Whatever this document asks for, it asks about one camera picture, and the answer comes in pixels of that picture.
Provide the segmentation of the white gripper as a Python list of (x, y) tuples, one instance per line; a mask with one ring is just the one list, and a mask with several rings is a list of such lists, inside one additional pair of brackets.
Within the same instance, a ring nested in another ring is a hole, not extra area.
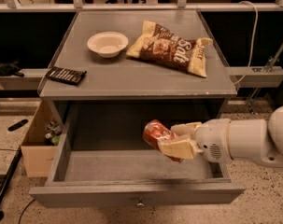
[(158, 148), (163, 155), (178, 159), (194, 159), (202, 154), (207, 161), (229, 163), (232, 161), (228, 149), (230, 123), (229, 119), (211, 119), (203, 124), (173, 125), (170, 130), (178, 137), (159, 141)]

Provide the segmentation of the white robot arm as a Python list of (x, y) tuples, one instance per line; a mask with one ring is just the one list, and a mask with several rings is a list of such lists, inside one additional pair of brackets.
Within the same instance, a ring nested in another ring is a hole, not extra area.
[(192, 159), (200, 154), (210, 162), (253, 161), (283, 171), (283, 106), (268, 120), (211, 119), (203, 124), (175, 125), (177, 137), (158, 142), (162, 154)]

